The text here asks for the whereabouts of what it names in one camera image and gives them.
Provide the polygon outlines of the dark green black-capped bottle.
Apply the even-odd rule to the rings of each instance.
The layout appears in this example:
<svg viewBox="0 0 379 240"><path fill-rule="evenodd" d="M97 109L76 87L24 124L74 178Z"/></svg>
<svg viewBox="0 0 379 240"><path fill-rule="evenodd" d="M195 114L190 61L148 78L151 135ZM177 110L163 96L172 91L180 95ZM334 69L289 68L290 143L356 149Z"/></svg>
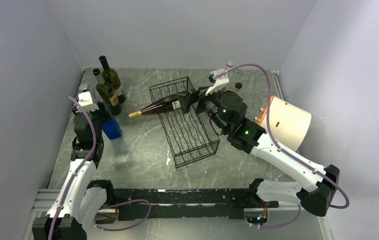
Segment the dark green black-capped bottle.
<svg viewBox="0 0 379 240"><path fill-rule="evenodd" d="M110 83L113 86L119 103L123 104L126 101L126 95L124 94L123 86L117 71L109 66L105 55L99 56L98 59L103 68L101 72L102 77L106 82Z"/></svg>

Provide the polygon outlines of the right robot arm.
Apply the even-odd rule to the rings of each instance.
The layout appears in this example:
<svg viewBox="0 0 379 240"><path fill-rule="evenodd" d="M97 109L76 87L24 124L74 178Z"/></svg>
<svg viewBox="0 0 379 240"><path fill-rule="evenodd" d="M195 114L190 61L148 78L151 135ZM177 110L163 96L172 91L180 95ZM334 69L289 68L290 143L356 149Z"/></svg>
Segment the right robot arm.
<svg viewBox="0 0 379 240"><path fill-rule="evenodd" d="M317 164L272 140L268 131L246 117L247 105L233 91L206 95L191 90L178 93L177 99L183 113L196 104L196 113L207 114L234 148L269 162L293 179L292 182L263 180L247 194L251 206L260 207L271 201L287 202L299 204L315 216L326 216L337 191L338 167Z"/></svg>

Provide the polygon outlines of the green bottle silver cap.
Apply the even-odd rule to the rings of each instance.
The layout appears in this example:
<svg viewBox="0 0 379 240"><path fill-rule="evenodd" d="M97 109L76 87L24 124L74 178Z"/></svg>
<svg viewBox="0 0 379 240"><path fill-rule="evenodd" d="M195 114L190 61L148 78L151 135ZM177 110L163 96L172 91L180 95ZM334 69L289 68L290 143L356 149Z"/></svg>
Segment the green bottle silver cap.
<svg viewBox="0 0 379 240"><path fill-rule="evenodd" d="M103 78L101 71L98 68L92 70L93 75L97 81L95 89L98 91L108 109L112 112L113 116L121 113L122 107L119 103L118 96L113 85Z"/></svg>

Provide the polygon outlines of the blue clear glass bottle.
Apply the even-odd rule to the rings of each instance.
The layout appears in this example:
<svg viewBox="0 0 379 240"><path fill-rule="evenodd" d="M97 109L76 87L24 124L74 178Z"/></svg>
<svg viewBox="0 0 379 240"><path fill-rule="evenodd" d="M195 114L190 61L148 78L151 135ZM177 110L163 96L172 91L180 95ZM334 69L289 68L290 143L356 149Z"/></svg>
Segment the blue clear glass bottle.
<svg viewBox="0 0 379 240"><path fill-rule="evenodd" d="M82 92L90 92L92 99L99 107L99 110L90 113L98 112L101 118L101 127L105 135L110 140L116 140L123 136L122 130L114 118L112 112L109 110L105 102L102 100L100 94L94 88L89 87L87 84L81 84L78 88L78 94Z"/></svg>

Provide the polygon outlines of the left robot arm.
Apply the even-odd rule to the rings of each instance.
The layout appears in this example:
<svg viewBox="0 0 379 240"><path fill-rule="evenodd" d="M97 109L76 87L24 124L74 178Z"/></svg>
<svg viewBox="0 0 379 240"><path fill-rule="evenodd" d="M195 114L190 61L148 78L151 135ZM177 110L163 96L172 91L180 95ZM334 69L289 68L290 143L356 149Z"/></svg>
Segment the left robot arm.
<svg viewBox="0 0 379 240"><path fill-rule="evenodd" d="M112 182L93 179L104 150L102 120L99 110L74 111L76 136L68 174L46 215L33 221L31 233L35 240L85 240L87 231L95 226L98 211L114 205Z"/></svg>

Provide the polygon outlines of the black wire wine rack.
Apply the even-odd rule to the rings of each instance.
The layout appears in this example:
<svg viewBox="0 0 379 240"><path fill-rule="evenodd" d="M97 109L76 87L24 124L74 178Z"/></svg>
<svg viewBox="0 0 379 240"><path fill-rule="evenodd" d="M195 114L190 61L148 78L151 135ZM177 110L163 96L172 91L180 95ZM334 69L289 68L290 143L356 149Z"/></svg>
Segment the black wire wine rack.
<svg viewBox="0 0 379 240"><path fill-rule="evenodd" d="M181 77L152 85L149 92L154 103L193 89L190 78ZM158 114L177 169L214 156L219 147L219 136L206 113L196 113L197 105L192 104L188 113L176 109Z"/></svg>

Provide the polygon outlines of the clear bottle white label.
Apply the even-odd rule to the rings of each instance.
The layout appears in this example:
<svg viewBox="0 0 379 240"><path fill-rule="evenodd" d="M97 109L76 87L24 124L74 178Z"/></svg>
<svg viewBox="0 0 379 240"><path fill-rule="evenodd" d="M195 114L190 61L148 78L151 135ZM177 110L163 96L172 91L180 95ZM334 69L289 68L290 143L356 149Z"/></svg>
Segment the clear bottle white label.
<svg viewBox="0 0 379 240"><path fill-rule="evenodd" d="M241 91L241 90L242 90L242 87L243 87L243 85L242 85L241 82L237 82L237 83L234 85L234 89L235 89L236 91Z"/></svg>

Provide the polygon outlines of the dark red gold-capped bottle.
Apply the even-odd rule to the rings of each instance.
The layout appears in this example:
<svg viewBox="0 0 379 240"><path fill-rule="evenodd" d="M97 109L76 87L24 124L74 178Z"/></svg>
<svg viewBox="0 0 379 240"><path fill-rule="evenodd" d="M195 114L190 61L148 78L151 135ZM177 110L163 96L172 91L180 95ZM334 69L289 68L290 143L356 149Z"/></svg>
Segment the dark red gold-capped bottle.
<svg viewBox="0 0 379 240"><path fill-rule="evenodd" d="M159 99L148 106L132 112L128 115L130 119L138 118L145 115L156 115L161 113L167 113L177 110L181 107L180 101L177 97L165 97Z"/></svg>

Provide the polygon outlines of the frosted clear slim bottle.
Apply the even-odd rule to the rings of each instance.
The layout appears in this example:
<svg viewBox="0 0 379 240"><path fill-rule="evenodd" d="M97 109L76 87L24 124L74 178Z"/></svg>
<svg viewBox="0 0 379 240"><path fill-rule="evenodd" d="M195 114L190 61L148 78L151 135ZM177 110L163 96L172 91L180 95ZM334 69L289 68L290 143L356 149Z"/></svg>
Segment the frosted clear slim bottle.
<svg viewBox="0 0 379 240"><path fill-rule="evenodd" d="M233 67L234 67L234 62L232 60L228 60L226 62L226 70L228 72L231 72Z"/></svg>

